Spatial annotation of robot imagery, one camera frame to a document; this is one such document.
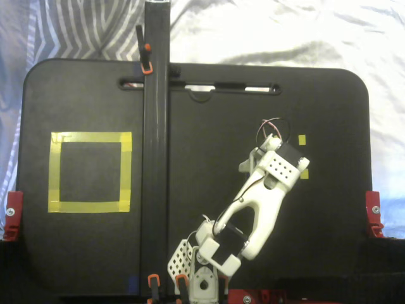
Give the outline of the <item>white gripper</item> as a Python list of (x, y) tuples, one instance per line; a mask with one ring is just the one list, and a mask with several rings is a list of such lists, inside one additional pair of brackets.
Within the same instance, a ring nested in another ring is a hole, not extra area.
[(252, 174), (253, 177), (263, 177), (268, 174), (281, 177), (282, 158), (277, 154), (281, 144), (281, 139), (268, 136), (261, 146), (249, 153), (247, 160), (239, 164), (239, 172)]

